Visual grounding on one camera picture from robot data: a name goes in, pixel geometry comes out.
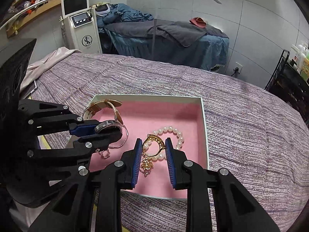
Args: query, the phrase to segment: box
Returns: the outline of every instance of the box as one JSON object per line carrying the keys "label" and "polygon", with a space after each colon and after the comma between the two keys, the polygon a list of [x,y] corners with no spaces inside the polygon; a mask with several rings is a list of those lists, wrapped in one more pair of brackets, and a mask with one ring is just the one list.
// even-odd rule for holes
{"label": "box", "polygon": [[[187,158],[197,162],[203,168],[209,169],[207,128],[202,98],[159,95],[96,95],[89,105],[104,99],[115,99],[122,102],[122,106],[117,109],[128,129],[129,138],[123,147],[109,149],[111,156],[108,159],[94,153],[89,165],[90,171],[104,169],[108,164],[119,160],[124,151],[132,150],[137,138],[145,141],[147,134],[168,125],[177,127],[183,132],[184,143],[181,150],[186,153]],[[101,122],[114,119],[114,112],[112,109],[104,108],[92,119]],[[122,139],[114,143],[115,146],[122,144],[126,136],[124,129],[123,132]],[[176,134],[170,132],[163,133],[159,137],[164,142],[170,137],[174,147],[178,141]],[[158,148],[158,144],[152,142],[147,152],[154,154]],[[175,191],[172,188],[166,159],[154,161],[153,164],[154,168],[147,177],[139,173],[138,183],[132,192],[157,198],[185,199],[187,197],[186,190]]]}

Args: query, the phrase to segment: circular black logo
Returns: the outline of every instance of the circular black logo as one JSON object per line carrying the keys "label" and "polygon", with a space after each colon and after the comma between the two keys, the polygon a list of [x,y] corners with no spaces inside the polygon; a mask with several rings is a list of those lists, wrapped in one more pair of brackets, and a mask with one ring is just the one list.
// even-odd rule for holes
{"label": "circular black logo", "polygon": [[92,37],[87,35],[87,36],[84,36],[81,43],[83,44],[83,46],[87,47],[89,46],[91,43],[92,43]]}

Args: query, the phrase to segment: control panel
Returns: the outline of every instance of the control panel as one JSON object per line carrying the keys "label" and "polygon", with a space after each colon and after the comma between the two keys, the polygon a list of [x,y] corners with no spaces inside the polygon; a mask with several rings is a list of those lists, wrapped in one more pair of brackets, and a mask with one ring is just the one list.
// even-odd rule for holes
{"label": "control panel", "polygon": [[75,28],[91,22],[91,18],[87,11],[75,16],[71,16],[71,20]]}

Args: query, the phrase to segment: brown leather watch strap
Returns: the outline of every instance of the brown leather watch strap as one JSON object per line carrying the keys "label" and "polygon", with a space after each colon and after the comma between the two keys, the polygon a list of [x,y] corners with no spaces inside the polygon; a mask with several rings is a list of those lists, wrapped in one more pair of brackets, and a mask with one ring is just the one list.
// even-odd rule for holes
{"label": "brown leather watch strap", "polygon": [[114,99],[104,99],[104,100],[100,100],[94,103],[91,103],[91,105],[89,106],[89,108],[87,109],[92,116],[95,115],[97,112],[99,112],[100,110],[102,110],[105,107],[111,108],[114,110],[114,114],[115,114],[115,118],[121,123],[123,124],[122,118],[120,116],[119,111],[117,110],[116,107],[122,106],[122,102],[118,101],[118,100],[114,100]]}

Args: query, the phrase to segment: bedspread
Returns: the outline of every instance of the bedspread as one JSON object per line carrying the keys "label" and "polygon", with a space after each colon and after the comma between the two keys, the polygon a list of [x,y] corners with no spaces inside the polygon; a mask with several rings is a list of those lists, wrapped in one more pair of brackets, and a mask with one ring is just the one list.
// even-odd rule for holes
{"label": "bedspread", "polygon": [[[211,170],[228,168],[281,231],[293,224],[308,200],[309,131],[296,110],[259,87],[186,66],[83,53],[60,61],[37,84],[33,99],[67,104],[76,114],[95,94],[200,96]],[[69,134],[46,139],[52,148],[63,148]],[[211,192],[210,202],[216,231]],[[185,200],[123,191],[121,212],[124,227],[132,232],[185,231]]]}

